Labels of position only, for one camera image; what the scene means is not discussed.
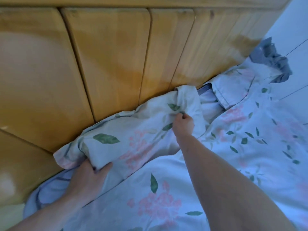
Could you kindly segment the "person's right hand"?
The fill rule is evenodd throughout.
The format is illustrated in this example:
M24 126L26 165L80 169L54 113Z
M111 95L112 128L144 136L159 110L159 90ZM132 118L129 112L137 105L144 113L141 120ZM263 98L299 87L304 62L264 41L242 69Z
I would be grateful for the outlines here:
M173 123L172 130L177 139L192 136L194 130L194 121L192 119L192 123Z

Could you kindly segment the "person's left forearm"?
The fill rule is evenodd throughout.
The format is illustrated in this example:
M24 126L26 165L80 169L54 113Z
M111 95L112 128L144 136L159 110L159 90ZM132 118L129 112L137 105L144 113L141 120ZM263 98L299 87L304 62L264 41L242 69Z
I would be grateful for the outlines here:
M76 198L65 195L7 231L60 231L82 206Z

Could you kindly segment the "person's left hand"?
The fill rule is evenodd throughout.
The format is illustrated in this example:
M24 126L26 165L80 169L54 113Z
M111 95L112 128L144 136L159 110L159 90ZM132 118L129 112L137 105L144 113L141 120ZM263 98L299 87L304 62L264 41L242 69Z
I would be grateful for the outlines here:
M96 175L89 159L86 159L74 172L64 194L65 199L83 207L95 200L101 192L107 176Z

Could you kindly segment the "grey-blue ruffled cloth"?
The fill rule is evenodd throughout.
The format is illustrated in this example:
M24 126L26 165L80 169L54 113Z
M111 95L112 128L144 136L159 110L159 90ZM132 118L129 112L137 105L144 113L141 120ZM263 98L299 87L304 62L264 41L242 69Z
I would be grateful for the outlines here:
M279 54L272 37L263 39L249 55L253 63L263 64L280 72L271 83L286 82L293 74L288 58Z

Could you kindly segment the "floral light blue pillow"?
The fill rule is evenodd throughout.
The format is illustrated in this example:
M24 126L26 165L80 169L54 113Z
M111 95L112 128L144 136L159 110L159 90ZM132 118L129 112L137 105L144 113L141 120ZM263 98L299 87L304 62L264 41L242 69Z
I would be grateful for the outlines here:
M193 118L193 136L205 133L201 101L194 86L182 85L152 98L134 111L122 111L85 129L53 156L64 169L72 169L86 158L101 169L112 162L102 193L116 187L149 161L179 151L172 131L178 113Z
M266 65L240 65L215 76L209 83L220 105L228 110L247 97L254 83L267 85L279 75L279 70Z

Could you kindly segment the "wooden headboard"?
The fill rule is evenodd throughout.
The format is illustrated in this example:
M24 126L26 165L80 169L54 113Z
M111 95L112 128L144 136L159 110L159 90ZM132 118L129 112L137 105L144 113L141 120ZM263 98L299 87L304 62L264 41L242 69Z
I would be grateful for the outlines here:
M0 0L0 225L103 118L211 79L292 0Z

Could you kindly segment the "person's right forearm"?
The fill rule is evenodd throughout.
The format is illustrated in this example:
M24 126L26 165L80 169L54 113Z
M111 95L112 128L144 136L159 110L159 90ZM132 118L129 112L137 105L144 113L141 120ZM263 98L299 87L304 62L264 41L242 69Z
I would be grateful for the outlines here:
M213 231L295 231L278 206L253 182L191 135L177 142Z

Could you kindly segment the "floral light blue duvet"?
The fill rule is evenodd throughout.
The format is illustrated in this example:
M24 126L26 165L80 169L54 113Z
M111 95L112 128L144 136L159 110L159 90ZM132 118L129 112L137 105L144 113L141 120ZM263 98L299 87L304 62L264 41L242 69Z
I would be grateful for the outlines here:
M197 138L258 186L295 230L308 231L308 128L254 83ZM182 151L144 164L61 231L210 231Z

